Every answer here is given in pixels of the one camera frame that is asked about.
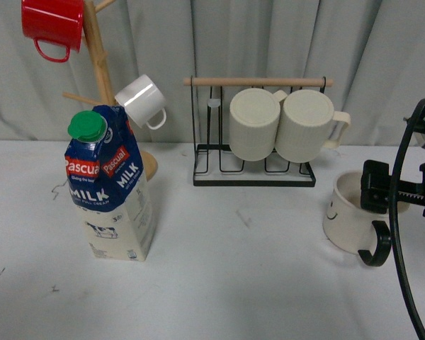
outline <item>cream mug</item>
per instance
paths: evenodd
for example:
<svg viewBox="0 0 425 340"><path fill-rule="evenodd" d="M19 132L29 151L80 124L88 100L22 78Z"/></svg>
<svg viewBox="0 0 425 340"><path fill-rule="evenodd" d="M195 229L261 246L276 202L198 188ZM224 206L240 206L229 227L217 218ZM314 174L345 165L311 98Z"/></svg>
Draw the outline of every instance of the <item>cream mug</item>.
<svg viewBox="0 0 425 340"><path fill-rule="evenodd" d="M358 254L369 266L381 266L392 247L389 215L361 208L361 177L361 171L347 171L335 178L323 230L338 248ZM402 213L409 204L398 203L398 207Z"/></svg>
<svg viewBox="0 0 425 340"><path fill-rule="evenodd" d="M245 89L233 97L229 109L229 147L244 161L259 161L271 154L276 141L281 101L287 94Z"/></svg>
<svg viewBox="0 0 425 340"><path fill-rule="evenodd" d="M343 123L336 140L328 139L333 122ZM350 115L335 111L331 100L323 93L313 90L295 91L283 103L276 151L289 162L310 162L322 147L337 148L350 124Z"/></svg>

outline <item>mug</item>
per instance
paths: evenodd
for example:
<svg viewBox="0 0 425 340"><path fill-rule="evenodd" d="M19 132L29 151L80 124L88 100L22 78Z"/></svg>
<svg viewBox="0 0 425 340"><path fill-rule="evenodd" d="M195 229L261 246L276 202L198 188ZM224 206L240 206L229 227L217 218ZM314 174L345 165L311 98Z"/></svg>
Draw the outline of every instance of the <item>mug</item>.
<svg viewBox="0 0 425 340"><path fill-rule="evenodd" d="M22 0L22 31L33 39L36 50L51 62L66 62L71 49L80 50L84 2L82 0ZM66 49L61 59L47 56L40 42Z"/></svg>
<svg viewBox="0 0 425 340"><path fill-rule="evenodd" d="M139 128L143 128L146 124L151 130L156 130L167 119L164 108L166 105L165 97L146 74L143 74L118 92L115 99ZM148 120L159 111L162 111L164 115L161 122L156 126L150 125Z"/></svg>
<svg viewBox="0 0 425 340"><path fill-rule="evenodd" d="M229 109L229 147L244 161L265 159L274 149L281 101L287 94L245 89L233 97Z"/></svg>
<svg viewBox="0 0 425 340"><path fill-rule="evenodd" d="M335 178L323 230L338 248L358 254L368 266L381 266L392 247L389 215L361 208L361 177L361 171L347 171ZM402 213L409 204L398 206Z"/></svg>
<svg viewBox="0 0 425 340"><path fill-rule="evenodd" d="M328 139L333 122L343 122L339 137ZM334 111L331 100L318 91L298 90L283 103L277 131L276 151L289 162L313 160L322 147L335 149L351 124L348 113Z"/></svg>

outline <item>white mug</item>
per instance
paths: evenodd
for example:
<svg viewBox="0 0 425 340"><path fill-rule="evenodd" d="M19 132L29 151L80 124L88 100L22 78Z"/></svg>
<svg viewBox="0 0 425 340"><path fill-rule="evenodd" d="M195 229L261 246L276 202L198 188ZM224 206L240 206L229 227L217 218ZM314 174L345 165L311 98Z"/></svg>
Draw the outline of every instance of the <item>white mug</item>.
<svg viewBox="0 0 425 340"><path fill-rule="evenodd" d="M118 92L115 99L139 128L143 128L146 124L151 130L156 130L166 121L165 97L146 74L143 74ZM150 125L148 120L159 111L162 111L164 115L161 122L156 126Z"/></svg>
<svg viewBox="0 0 425 340"><path fill-rule="evenodd" d="M369 251L373 265L380 266L391 249L389 215L361 208L361 177L361 171L347 171L335 178L323 230L338 248L359 255ZM409 207L407 203L398 204L399 213Z"/></svg>
<svg viewBox="0 0 425 340"><path fill-rule="evenodd" d="M328 139L332 123L343 122L336 140ZM276 151L294 163L313 160L322 147L335 149L351 124L348 113L334 111L331 100L321 92L298 90L283 103L277 131Z"/></svg>
<svg viewBox="0 0 425 340"><path fill-rule="evenodd" d="M229 109L229 147L244 161L259 161L271 154L276 141L281 101L287 94L245 89L233 97Z"/></svg>

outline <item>pascual logo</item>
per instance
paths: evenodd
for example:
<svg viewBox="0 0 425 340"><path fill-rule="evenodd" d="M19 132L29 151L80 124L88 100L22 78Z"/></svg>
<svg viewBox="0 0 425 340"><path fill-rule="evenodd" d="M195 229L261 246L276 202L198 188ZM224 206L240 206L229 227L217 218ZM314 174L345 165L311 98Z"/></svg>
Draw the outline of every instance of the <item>pascual logo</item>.
<svg viewBox="0 0 425 340"><path fill-rule="evenodd" d="M126 150L124 145L121 145L112 159L102 166L102 169L107 174L107 176L112 177L120 164L128 158L129 152Z"/></svg>
<svg viewBox="0 0 425 340"><path fill-rule="evenodd" d="M99 174L99 161L84 161L66 156L66 173L70 175L97 177Z"/></svg>

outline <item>wooden mug stand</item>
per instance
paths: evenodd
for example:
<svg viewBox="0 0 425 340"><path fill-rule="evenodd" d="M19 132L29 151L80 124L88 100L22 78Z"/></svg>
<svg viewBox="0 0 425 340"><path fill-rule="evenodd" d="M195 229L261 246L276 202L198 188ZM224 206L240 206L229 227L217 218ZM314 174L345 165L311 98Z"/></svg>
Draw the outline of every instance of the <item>wooden mug stand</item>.
<svg viewBox="0 0 425 340"><path fill-rule="evenodd" d="M104 50L101 32L96 14L102 11L107 6L111 5L115 0L104 0L99 5L94 6L91 0L84 1L84 34L82 37L88 52L90 54L91 64L93 65L96 83L101 97L100 101L94 99L78 96L73 93L63 92L66 98L81 101L90 105L116 105L115 95L112 90L111 79L107 67L107 51ZM157 161L148 152L140 150L142 155L143 167L149 181L157 170Z"/></svg>

